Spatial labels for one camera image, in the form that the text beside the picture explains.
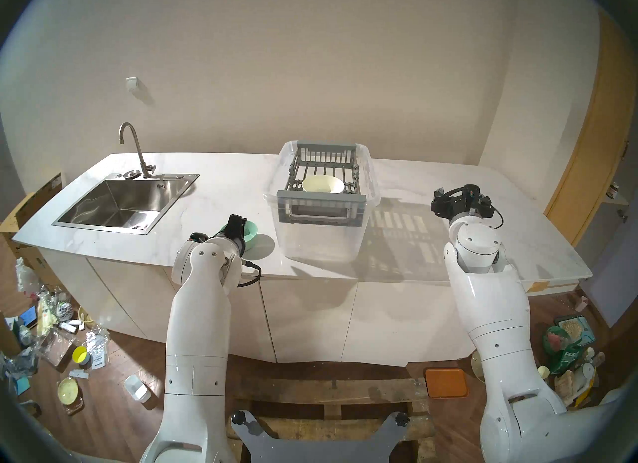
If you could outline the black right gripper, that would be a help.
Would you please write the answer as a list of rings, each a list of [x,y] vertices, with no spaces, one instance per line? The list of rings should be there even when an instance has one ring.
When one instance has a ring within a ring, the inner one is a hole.
[[[442,219],[452,221],[459,215],[473,215],[482,219],[494,215],[494,207],[489,196],[481,193],[478,185],[466,184],[445,192],[444,188],[434,191],[431,211]]]

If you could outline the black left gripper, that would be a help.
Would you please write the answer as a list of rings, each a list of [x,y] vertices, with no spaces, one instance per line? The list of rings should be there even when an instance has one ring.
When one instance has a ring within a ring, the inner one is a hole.
[[[226,226],[221,230],[223,237],[235,243],[240,256],[243,256],[246,251],[246,241],[244,238],[246,223],[246,218],[240,215],[230,215]]]

